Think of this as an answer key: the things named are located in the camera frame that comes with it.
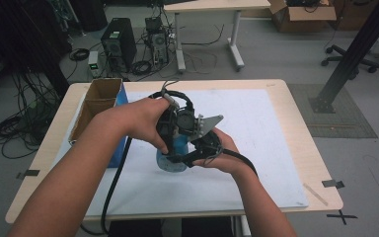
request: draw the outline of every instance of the box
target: box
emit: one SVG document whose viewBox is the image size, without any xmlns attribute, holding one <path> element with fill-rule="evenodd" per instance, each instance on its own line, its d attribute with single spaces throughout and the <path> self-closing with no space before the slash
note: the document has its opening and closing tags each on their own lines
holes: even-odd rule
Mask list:
<svg viewBox="0 0 379 237">
<path fill-rule="evenodd" d="M 337 19 L 335 8 L 329 0 L 322 0 L 317 7 L 288 7 L 284 0 L 268 0 L 272 21 L 279 32 L 310 33 L 320 31 L 326 21 Z"/>
<path fill-rule="evenodd" d="M 86 126 L 92 118 L 100 112 L 103 112 L 114 106 L 128 103 L 125 90 L 122 87 L 121 79 L 95 79 L 85 99 L 82 103 L 79 115 L 69 135 L 69 143 L 73 145 L 80 137 Z M 109 168 L 118 167 L 124 149 L 125 137 L 121 139 L 113 158 L 110 161 Z"/>
<path fill-rule="evenodd" d="M 332 28 L 341 31 L 359 31 L 379 0 L 332 0 L 337 20 L 329 22 Z"/>
</svg>

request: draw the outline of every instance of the desk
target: desk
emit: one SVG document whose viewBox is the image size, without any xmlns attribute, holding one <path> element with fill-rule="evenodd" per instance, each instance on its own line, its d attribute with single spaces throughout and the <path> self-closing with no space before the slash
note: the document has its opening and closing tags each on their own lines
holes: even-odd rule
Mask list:
<svg viewBox="0 0 379 237">
<path fill-rule="evenodd" d="M 128 92 L 157 91 L 163 82 L 129 82 L 125 84 Z M 69 123 L 80 105 L 81 97 L 89 88 L 89 83 L 70 86 L 35 160 L 31 170 L 39 170 L 36 177 L 25 177 L 15 199 L 8 210 L 6 221 L 12 223 L 25 205 L 27 199 L 48 173 L 54 158 L 66 134 Z M 227 80 L 227 81 L 182 81 L 169 87 L 171 90 L 234 90 L 234 89 L 264 89 L 267 91 L 277 120 L 285 136 L 285 141 L 297 169 L 303 190 L 309 201 L 307 207 L 283 208 L 282 211 L 312 211 L 338 210 L 342 207 L 341 197 L 336 188 L 325 188 L 322 181 L 330 180 L 331 176 L 310 136 L 307 126 L 301 117 L 293 98 L 282 80 Z M 242 215 L 243 210 L 220 212 L 172 213 L 163 215 L 128 215 L 116 216 L 125 218 L 156 218 L 199 215 Z"/>
<path fill-rule="evenodd" d="M 268 8 L 269 2 L 267 0 L 196 0 L 186 3 L 172 4 L 164 7 L 166 12 L 175 14 L 175 29 L 176 29 L 176 54 L 178 61 L 178 70 L 184 72 L 186 65 L 184 61 L 183 46 L 181 42 L 180 26 L 181 16 L 192 13 L 206 13 L 208 18 L 211 19 L 217 15 L 217 12 L 231 11 L 234 12 L 233 18 L 233 32 L 232 37 L 228 39 L 232 55 L 236 61 L 236 69 L 239 71 L 245 66 L 239 49 L 236 45 L 236 38 L 239 29 L 239 21 L 242 10 L 264 9 Z"/>
</svg>

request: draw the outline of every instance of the table leg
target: table leg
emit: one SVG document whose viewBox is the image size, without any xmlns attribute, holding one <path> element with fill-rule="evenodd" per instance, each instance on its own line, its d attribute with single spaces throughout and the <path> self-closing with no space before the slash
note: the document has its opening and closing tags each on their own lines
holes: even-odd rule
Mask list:
<svg viewBox="0 0 379 237">
<path fill-rule="evenodd" d="M 183 73 L 186 70 L 186 63 L 184 61 L 183 46 L 181 45 L 181 33 L 179 25 L 179 13 L 175 14 L 175 53 L 177 54 L 178 71 Z"/>
<path fill-rule="evenodd" d="M 241 11 L 238 10 L 235 12 L 235 18 L 233 20 L 232 37 L 230 39 L 227 39 L 229 41 L 229 46 L 232 51 L 233 57 L 235 58 L 235 61 L 236 61 L 237 71 L 240 71 L 241 68 L 245 67 L 245 63 L 242 60 L 242 56 L 239 53 L 238 47 L 236 46 L 236 37 L 238 35 L 240 18 L 241 18 Z"/>
</svg>

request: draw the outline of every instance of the metal pole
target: metal pole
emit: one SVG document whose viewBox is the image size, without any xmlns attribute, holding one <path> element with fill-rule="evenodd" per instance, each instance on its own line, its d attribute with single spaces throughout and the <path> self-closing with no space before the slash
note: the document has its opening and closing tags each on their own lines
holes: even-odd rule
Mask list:
<svg viewBox="0 0 379 237">
<path fill-rule="evenodd" d="M 332 102 L 348 80 L 353 70 L 379 38 L 379 3 L 356 35 L 350 47 L 338 64 L 325 87 L 317 98 L 310 99 L 315 113 L 333 113 Z"/>
</svg>

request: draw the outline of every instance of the chair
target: chair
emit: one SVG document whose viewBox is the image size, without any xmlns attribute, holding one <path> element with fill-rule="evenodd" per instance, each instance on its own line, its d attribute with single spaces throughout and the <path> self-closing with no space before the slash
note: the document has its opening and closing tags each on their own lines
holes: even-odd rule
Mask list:
<svg viewBox="0 0 379 237">
<path fill-rule="evenodd" d="M 342 57 L 345 55 L 346 51 L 343 50 L 342 48 L 336 46 L 336 45 L 332 45 L 328 48 L 326 48 L 326 53 L 332 53 L 333 51 L 336 51 L 337 53 L 339 53 L 341 56 L 331 56 L 331 57 L 327 57 L 325 60 L 323 60 L 321 62 L 321 65 L 322 66 L 328 66 L 329 62 L 330 61 L 341 61 Z M 379 68 L 379 63 L 377 62 L 373 62 L 373 61 L 370 61 L 370 60 L 367 60 L 367 59 L 362 59 L 360 61 L 361 64 L 363 65 L 366 65 L 366 66 L 369 66 L 368 68 L 368 72 L 369 73 L 374 73 L 377 71 L 377 69 Z M 355 70 L 352 72 L 352 74 L 350 75 L 349 77 L 349 80 L 352 80 L 356 77 L 356 75 L 359 73 L 359 70 L 358 70 L 358 67 L 355 68 Z"/>
</svg>

